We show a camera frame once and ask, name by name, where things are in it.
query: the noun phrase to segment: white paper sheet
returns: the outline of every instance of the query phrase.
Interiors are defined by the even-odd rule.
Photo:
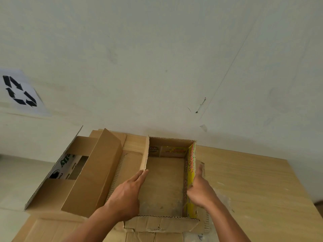
[[[44,103],[21,70],[0,68],[0,87],[8,96],[12,107],[29,114],[50,116]]]

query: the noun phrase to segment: white printed panel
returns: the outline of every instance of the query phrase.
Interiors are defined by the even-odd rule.
[[[0,68],[0,87],[6,91],[13,108],[29,114],[50,116],[49,111],[21,70]]]

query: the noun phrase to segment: table top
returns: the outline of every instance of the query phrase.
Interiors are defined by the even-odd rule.
[[[144,136],[127,134],[124,150],[144,147]],[[205,146],[196,147],[196,159],[251,241],[323,240],[323,219],[286,160]],[[124,236],[113,230],[105,241]]]

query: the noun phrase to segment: yellow printed box side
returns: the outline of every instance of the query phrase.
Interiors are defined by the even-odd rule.
[[[189,188],[193,184],[193,179],[195,177],[195,171],[196,171],[196,159],[195,159],[195,150],[196,150],[196,143],[193,143],[188,148],[188,156],[187,156],[187,188]],[[192,201],[187,197],[186,202],[186,212],[187,217],[189,218],[197,218],[197,211],[196,206],[192,203]]]

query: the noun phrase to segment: person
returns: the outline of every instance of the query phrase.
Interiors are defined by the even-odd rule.
[[[208,181],[202,177],[202,171],[203,167],[200,165],[192,187],[187,190],[188,197],[210,214],[220,242],[250,242]],[[137,216],[139,214],[138,194],[148,172],[148,170],[140,170],[131,179],[120,184],[106,204],[97,209],[64,242],[102,242],[118,222]]]

